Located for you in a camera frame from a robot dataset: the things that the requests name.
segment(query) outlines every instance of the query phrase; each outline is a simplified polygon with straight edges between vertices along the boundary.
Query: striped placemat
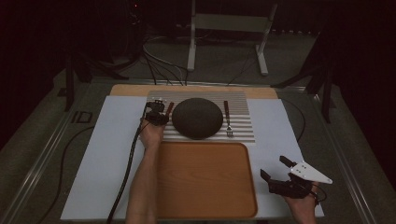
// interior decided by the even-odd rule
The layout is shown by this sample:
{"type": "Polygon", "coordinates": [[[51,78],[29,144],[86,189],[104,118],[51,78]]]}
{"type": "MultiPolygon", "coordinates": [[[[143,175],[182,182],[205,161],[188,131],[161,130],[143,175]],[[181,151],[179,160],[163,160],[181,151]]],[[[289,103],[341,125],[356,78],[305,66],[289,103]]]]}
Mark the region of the striped placemat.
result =
{"type": "Polygon", "coordinates": [[[240,142],[246,146],[256,145],[248,112],[247,98],[242,91],[150,91],[148,93],[148,102],[158,99],[163,100],[165,104],[164,111],[167,110],[171,102],[174,103],[175,108],[178,103],[190,98],[204,98],[215,103],[221,109],[224,117],[221,129],[215,135],[204,140],[192,140],[181,135],[175,129],[172,123],[172,116],[170,116],[164,131],[164,141],[240,142]],[[224,101],[228,101],[233,138],[227,137],[226,133],[227,122],[224,114],[224,101]]]}

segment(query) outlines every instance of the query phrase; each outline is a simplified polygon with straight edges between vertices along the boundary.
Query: orange tray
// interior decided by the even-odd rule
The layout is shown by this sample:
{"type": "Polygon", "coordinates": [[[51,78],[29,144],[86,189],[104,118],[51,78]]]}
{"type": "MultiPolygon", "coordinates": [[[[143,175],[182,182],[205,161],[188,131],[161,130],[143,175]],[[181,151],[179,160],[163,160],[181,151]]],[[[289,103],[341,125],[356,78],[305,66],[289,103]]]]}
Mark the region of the orange tray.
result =
{"type": "Polygon", "coordinates": [[[163,142],[158,169],[159,218],[237,219],[257,213],[243,144],[163,142]]]}

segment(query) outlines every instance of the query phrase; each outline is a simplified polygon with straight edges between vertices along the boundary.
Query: wooden board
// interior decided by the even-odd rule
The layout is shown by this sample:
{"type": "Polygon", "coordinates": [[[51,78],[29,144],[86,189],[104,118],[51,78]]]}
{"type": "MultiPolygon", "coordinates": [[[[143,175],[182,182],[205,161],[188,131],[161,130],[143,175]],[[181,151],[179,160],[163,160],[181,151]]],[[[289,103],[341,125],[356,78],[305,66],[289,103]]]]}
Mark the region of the wooden board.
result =
{"type": "Polygon", "coordinates": [[[256,195],[243,144],[163,142],[160,151],[159,218],[255,217],[256,195]]]}
{"type": "Polygon", "coordinates": [[[160,86],[160,85],[115,85],[110,95],[147,96],[149,91],[243,91],[248,99],[277,99],[276,91],[265,87],[215,87],[215,86],[160,86]]]}

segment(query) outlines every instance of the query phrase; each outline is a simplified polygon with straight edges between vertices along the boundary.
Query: fork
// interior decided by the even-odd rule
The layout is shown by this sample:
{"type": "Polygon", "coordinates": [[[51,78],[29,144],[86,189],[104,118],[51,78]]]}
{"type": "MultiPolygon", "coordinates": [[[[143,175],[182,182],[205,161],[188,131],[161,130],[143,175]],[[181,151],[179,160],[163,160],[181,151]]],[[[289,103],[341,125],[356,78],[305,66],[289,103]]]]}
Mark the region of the fork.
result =
{"type": "Polygon", "coordinates": [[[228,101],[224,101],[225,118],[227,120],[227,136],[233,138],[233,128],[230,125],[230,110],[228,109],[228,101]]]}

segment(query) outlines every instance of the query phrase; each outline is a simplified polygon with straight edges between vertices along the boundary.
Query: dark plate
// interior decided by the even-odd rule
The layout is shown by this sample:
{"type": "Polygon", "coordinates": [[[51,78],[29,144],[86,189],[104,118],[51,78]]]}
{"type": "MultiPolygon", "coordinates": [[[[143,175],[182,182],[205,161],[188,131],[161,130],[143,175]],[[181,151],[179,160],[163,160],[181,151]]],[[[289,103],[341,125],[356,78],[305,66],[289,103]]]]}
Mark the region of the dark plate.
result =
{"type": "Polygon", "coordinates": [[[223,116],[215,103],[203,98],[190,98],[175,107],[172,122],[179,133],[198,140],[217,133],[223,116]]]}

